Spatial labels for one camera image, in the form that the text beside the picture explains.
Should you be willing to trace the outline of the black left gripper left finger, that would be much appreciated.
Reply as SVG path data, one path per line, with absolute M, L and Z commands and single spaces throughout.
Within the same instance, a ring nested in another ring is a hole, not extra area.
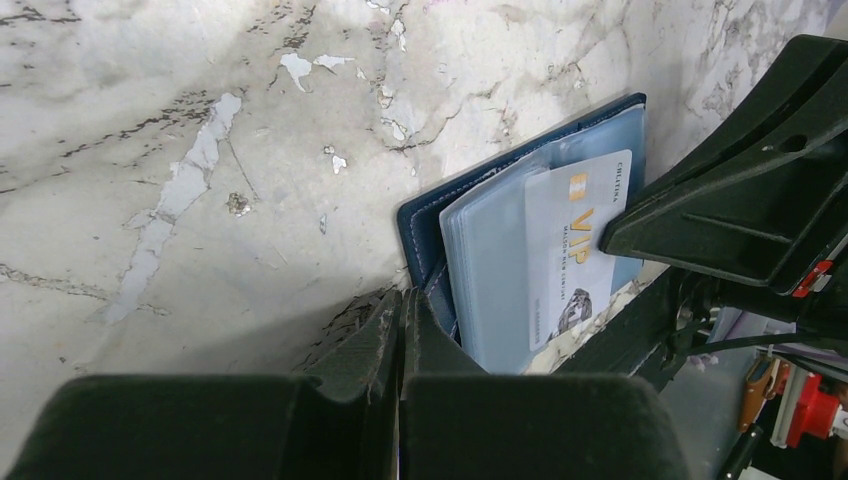
M 403 297 L 300 374 L 101 375 L 45 405 L 12 479 L 391 479 Z

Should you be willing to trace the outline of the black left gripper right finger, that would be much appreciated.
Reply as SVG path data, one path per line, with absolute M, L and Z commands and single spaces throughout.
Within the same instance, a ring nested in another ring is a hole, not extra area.
M 404 479 L 685 479 L 671 420 L 644 380 L 608 373 L 494 375 L 403 303 Z

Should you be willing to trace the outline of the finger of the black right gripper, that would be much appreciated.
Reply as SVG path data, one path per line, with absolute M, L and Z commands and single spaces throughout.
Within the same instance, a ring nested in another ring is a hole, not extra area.
M 636 209 L 670 209 L 746 183 L 847 129 L 847 43 L 792 38 L 730 116 L 637 197 Z
M 611 255 L 791 295 L 847 247 L 847 120 L 727 120 L 609 223 Z

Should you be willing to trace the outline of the blue leather card holder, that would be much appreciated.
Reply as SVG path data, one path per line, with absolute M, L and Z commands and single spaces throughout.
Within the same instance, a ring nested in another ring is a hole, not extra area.
M 576 338 L 609 306 L 533 351 L 529 347 L 524 184 L 531 175 L 620 150 L 632 152 L 627 204 L 645 180 L 647 98 L 635 93 L 502 152 L 402 204 L 397 225 L 411 282 L 440 327 L 483 370 L 520 374 L 558 337 Z

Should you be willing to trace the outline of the white VIP card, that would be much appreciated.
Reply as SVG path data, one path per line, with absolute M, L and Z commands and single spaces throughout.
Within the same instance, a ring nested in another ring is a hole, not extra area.
M 640 261 L 599 247 L 608 222 L 626 206 L 631 165 L 632 152 L 620 150 L 526 179 L 531 350 L 579 331 L 639 273 Z

